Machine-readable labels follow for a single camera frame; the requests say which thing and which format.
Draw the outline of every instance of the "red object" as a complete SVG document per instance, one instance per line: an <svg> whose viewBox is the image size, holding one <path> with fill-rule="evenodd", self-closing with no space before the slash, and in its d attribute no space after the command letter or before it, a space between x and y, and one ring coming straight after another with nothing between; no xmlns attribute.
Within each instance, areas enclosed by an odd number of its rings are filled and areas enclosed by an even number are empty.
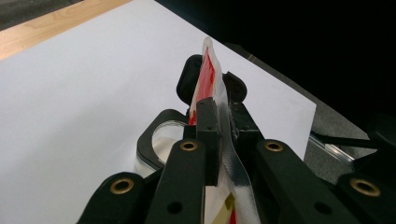
<svg viewBox="0 0 396 224"><path fill-rule="evenodd" d="M235 209L231 212L230 224L236 224L236 213L235 213Z"/></svg>
<svg viewBox="0 0 396 224"><path fill-rule="evenodd" d="M215 68L212 64L212 61L210 60L209 52L206 49L204 61L202 63L201 71L198 77L197 86L195 87L198 88L198 90L195 90L197 91L197 94L194 95L195 99L192 99L193 104L196 104L200 100L203 100L207 97L213 96L215 75L216 75ZM192 111L189 118L189 125L196 125L197 117L196 117L195 105L194 106L191 105L191 109Z"/></svg>

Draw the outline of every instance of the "white paper sheet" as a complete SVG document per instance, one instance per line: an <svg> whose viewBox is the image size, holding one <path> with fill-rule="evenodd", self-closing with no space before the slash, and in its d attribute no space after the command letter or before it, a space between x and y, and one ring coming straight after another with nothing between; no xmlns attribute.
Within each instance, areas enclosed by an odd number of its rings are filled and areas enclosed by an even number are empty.
<svg viewBox="0 0 396 224"><path fill-rule="evenodd" d="M0 62L0 223L76 223L103 180L134 170L137 138L164 109L206 34L134 0ZM315 105L214 41L247 85L265 138L304 152Z"/></svg>

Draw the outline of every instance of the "screw hole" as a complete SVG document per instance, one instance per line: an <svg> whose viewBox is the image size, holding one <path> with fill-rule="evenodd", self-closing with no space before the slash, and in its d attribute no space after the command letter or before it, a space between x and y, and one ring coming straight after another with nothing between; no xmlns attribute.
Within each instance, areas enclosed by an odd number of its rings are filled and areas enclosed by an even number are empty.
<svg viewBox="0 0 396 224"><path fill-rule="evenodd" d="M271 150L271 151L274 151L274 152L278 152L278 151L282 151L283 150L283 147L280 144L275 143L275 142L267 142L267 143L265 143L265 147L268 150Z"/></svg>
<svg viewBox="0 0 396 224"><path fill-rule="evenodd" d="M314 207L321 214L329 215L332 213L332 209L325 203L315 203Z"/></svg>
<svg viewBox="0 0 396 224"><path fill-rule="evenodd" d="M351 179L350 185L357 192L367 196L378 197L381 194L376 185L364 179Z"/></svg>
<svg viewBox="0 0 396 224"><path fill-rule="evenodd" d="M110 191L114 194L123 194L134 187L134 181L130 178L123 178L113 182Z"/></svg>
<svg viewBox="0 0 396 224"><path fill-rule="evenodd" d="M168 204L167 209L170 214L177 214L181 212L183 205L178 202L173 202Z"/></svg>
<svg viewBox="0 0 396 224"><path fill-rule="evenodd" d="M180 147L185 151L193 151L197 148L197 144L194 142L183 142Z"/></svg>

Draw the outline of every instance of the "red label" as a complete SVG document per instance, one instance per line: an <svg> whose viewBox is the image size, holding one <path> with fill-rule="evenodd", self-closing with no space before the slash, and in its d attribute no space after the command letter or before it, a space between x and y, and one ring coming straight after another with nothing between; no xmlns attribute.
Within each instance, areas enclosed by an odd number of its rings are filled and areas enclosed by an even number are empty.
<svg viewBox="0 0 396 224"><path fill-rule="evenodd" d="M212 61L210 61L208 50L206 49L204 61L201 66L201 71L198 77L198 83L195 88L197 88L197 94L195 95L195 99L192 99L192 103L196 104L200 100L203 100L207 97L213 96L213 86L215 82L216 71L213 67ZM191 107L192 111L189 118L189 125L196 125L196 107Z"/></svg>

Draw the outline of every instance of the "red and white package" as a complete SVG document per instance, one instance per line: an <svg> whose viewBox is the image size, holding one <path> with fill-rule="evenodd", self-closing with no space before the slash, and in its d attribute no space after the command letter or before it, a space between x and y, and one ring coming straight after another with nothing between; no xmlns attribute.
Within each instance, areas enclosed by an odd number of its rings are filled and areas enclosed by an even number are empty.
<svg viewBox="0 0 396 224"><path fill-rule="evenodd" d="M197 102L208 97L217 106L221 138L218 185L205 188L205 223L259 224L248 173L233 148L227 91L210 37L204 40L203 63L192 97L189 125L196 125Z"/></svg>
<svg viewBox="0 0 396 224"><path fill-rule="evenodd" d="M215 51L213 50L213 43L210 37L207 37L204 40L202 52L203 62L194 95L192 96L189 125L196 125L197 102L208 97L213 97L213 99L216 101L219 98L217 90L219 89L220 82L222 82L221 67L218 59L216 58Z"/></svg>

